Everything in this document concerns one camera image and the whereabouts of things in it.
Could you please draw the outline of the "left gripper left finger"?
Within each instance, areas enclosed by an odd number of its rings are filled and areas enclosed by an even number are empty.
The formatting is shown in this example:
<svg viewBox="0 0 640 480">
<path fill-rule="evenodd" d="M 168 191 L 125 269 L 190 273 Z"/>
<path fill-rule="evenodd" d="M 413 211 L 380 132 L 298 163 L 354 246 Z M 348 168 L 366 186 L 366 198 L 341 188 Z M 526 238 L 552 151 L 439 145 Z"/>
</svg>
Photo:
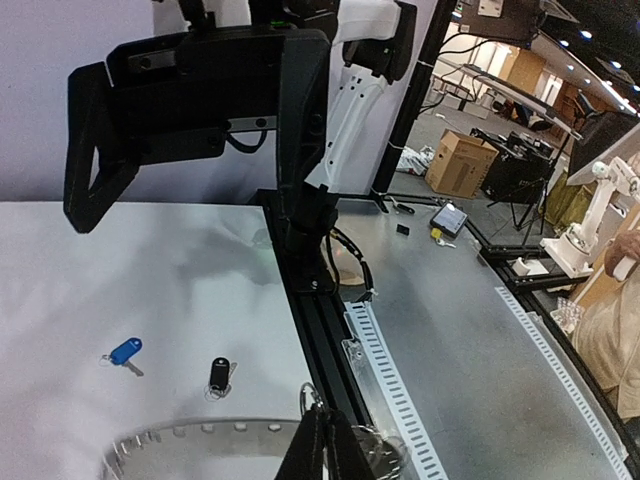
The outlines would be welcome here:
<svg viewBox="0 0 640 480">
<path fill-rule="evenodd" d="M 275 476 L 276 480 L 317 480 L 323 477 L 325 429 L 328 414 L 308 410 Z"/>
</svg>

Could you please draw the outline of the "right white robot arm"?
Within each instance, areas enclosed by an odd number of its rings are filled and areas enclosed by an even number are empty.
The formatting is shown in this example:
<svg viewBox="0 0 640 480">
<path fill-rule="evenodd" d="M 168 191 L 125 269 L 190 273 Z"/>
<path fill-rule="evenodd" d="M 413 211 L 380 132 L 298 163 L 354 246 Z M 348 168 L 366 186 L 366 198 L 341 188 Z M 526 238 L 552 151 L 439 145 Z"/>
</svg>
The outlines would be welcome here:
<svg viewBox="0 0 640 480">
<path fill-rule="evenodd" d="M 275 238 L 297 292 L 334 291 L 340 177 L 408 69 L 401 1 L 157 1 L 150 38 L 68 78 L 64 213 L 92 231 L 143 166 L 250 155 L 275 139 Z"/>
</svg>

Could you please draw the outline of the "cardboard box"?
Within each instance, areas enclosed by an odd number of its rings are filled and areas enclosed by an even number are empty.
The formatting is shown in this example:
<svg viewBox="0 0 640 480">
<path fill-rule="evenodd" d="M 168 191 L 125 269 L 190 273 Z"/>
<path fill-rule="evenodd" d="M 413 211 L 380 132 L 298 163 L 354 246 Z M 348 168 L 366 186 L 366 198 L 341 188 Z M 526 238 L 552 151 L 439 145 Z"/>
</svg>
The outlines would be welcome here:
<svg viewBox="0 0 640 480">
<path fill-rule="evenodd" d="M 425 181 L 438 194 L 473 199 L 497 156 L 488 142 L 446 129 Z"/>
</svg>

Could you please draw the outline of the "right black frame post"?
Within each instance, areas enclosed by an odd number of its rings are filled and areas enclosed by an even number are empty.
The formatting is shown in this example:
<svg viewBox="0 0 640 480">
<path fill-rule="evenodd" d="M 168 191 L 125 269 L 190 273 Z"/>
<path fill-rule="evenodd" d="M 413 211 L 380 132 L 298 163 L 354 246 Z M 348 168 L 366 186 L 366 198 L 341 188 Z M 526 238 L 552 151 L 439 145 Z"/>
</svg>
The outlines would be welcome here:
<svg viewBox="0 0 640 480">
<path fill-rule="evenodd" d="M 435 4 L 399 113 L 370 188 L 368 198 L 384 213 L 388 209 L 383 205 L 383 199 L 388 193 L 401 153 L 430 86 L 430 78 L 456 4 L 455 0 L 440 0 Z"/>
</svg>

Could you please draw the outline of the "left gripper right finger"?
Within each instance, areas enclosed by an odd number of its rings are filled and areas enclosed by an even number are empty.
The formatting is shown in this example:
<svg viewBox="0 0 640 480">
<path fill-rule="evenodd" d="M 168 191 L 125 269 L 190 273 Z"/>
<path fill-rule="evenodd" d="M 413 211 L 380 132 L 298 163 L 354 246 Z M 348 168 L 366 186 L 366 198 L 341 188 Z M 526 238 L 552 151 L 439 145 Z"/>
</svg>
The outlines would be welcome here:
<svg viewBox="0 0 640 480">
<path fill-rule="evenodd" d="M 330 410 L 327 414 L 324 433 L 330 479 L 374 479 L 369 463 L 344 413 Z"/>
</svg>

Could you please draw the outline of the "black tagged key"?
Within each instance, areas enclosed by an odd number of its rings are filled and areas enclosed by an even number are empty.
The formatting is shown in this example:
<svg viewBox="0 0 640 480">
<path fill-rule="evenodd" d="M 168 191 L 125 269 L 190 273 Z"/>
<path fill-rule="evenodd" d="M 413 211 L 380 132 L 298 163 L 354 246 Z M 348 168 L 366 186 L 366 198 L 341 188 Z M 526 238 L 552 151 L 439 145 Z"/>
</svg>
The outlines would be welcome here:
<svg viewBox="0 0 640 480">
<path fill-rule="evenodd" d="M 212 361 L 209 379 L 204 389 L 207 400 L 217 401 L 231 392 L 231 377 L 236 368 L 237 363 L 226 357 L 217 357 Z"/>
</svg>

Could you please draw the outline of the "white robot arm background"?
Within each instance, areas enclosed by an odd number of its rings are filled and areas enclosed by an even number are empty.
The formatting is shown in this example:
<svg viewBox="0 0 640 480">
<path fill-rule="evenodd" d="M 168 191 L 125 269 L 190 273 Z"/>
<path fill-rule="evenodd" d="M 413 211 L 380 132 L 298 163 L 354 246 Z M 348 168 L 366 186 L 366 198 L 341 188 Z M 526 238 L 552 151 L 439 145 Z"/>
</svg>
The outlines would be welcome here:
<svg viewBox="0 0 640 480">
<path fill-rule="evenodd" d="M 598 242 L 598 229 L 612 195 L 616 192 L 639 202 L 639 176 L 620 157 L 608 165 L 596 161 L 592 173 L 597 188 L 581 223 L 572 223 L 559 238 L 543 238 L 540 247 L 570 278 L 588 277 L 593 273 L 589 258 Z"/>
</svg>

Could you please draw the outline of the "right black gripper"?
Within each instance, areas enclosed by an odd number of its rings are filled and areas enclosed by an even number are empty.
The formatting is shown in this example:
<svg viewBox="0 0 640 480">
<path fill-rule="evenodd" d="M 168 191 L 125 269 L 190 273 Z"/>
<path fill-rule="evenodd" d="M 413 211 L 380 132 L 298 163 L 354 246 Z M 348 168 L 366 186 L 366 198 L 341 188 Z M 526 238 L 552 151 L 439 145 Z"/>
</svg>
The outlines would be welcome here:
<svg viewBox="0 0 640 480">
<path fill-rule="evenodd" d="M 121 44 L 107 66 L 75 69 L 67 83 L 67 220 L 81 234 L 95 229 L 140 170 L 138 137 L 229 130 L 235 120 L 265 117 L 276 120 L 277 191 L 282 214 L 292 216 L 325 148 L 330 49 L 319 30 L 227 27 Z"/>
</svg>

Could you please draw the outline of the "black front aluminium rail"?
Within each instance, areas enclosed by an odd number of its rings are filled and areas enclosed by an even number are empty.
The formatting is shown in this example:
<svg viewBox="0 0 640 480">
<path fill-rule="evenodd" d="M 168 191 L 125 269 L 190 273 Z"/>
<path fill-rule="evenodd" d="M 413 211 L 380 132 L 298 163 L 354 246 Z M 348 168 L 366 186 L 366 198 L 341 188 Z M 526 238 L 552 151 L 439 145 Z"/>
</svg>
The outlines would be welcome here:
<svg viewBox="0 0 640 480">
<path fill-rule="evenodd" d="M 363 425 L 370 416 L 342 347 L 349 330 L 331 252 L 331 241 L 338 235 L 337 199 L 323 191 L 303 192 L 290 217 L 282 214 L 277 191 L 260 190 L 254 199 L 266 218 L 311 369 L 310 383 L 327 407 L 343 412 L 351 424 Z"/>
</svg>

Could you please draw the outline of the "black phone device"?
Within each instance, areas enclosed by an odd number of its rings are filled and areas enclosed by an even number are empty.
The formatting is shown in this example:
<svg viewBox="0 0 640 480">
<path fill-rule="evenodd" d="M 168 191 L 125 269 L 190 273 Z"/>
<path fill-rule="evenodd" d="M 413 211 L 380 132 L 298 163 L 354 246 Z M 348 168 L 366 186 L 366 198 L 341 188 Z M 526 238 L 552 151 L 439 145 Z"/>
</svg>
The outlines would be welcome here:
<svg viewBox="0 0 640 480">
<path fill-rule="evenodd" d="M 457 238 L 469 216 L 453 203 L 445 203 L 431 218 L 430 225 L 450 238 Z"/>
</svg>

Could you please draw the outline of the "metal disc keyring with rings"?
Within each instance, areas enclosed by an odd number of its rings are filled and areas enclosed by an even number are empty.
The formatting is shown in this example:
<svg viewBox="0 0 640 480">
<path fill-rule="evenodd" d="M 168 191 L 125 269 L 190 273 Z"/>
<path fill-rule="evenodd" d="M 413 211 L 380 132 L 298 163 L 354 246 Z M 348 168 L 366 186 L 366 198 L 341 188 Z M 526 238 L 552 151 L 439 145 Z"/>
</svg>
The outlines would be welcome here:
<svg viewBox="0 0 640 480">
<path fill-rule="evenodd" d="M 275 479 L 303 415 L 327 407 L 315 387 L 300 389 L 298 420 L 197 419 L 139 430 L 108 446 L 101 479 Z M 323 477 L 330 479 L 324 449 Z"/>
</svg>

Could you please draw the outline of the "blue tagged silver key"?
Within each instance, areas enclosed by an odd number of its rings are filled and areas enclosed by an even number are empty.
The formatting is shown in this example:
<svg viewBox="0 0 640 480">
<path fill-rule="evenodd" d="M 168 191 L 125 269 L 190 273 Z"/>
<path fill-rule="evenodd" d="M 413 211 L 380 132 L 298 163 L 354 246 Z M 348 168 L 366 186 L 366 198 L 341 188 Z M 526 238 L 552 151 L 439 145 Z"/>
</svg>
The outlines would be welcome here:
<svg viewBox="0 0 640 480">
<path fill-rule="evenodd" d="M 144 376 L 144 372 L 132 363 L 132 358 L 141 351 L 142 346 L 143 343 L 140 338 L 131 337 L 118 345 L 109 354 L 102 355 L 100 363 L 102 365 L 125 368 L 136 377 L 141 378 Z"/>
</svg>

